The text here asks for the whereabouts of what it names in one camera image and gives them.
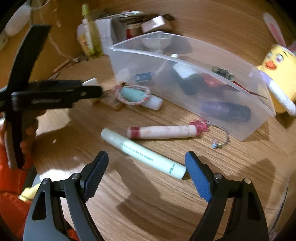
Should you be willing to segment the person left hand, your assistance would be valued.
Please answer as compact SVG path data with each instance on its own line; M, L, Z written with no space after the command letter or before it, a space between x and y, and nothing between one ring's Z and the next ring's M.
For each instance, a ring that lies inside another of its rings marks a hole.
M23 117L23 125L25 128L25 136L20 143L20 148L24 155L28 155L31 152L31 147L34 143L36 137L36 131L39 126L39 122L37 120L38 116L42 116L46 113L46 110L40 111L30 111L26 113Z

